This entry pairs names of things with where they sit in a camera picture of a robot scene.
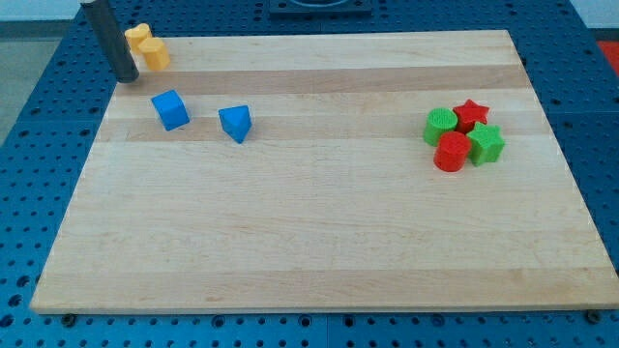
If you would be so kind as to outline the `black cylindrical robot arm rod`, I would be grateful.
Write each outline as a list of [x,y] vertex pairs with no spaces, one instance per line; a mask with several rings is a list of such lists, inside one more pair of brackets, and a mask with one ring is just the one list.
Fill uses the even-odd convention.
[[116,80],[119,83],[136,81],[139,71],[109,1],[79,0],[78,3],[93,29]]

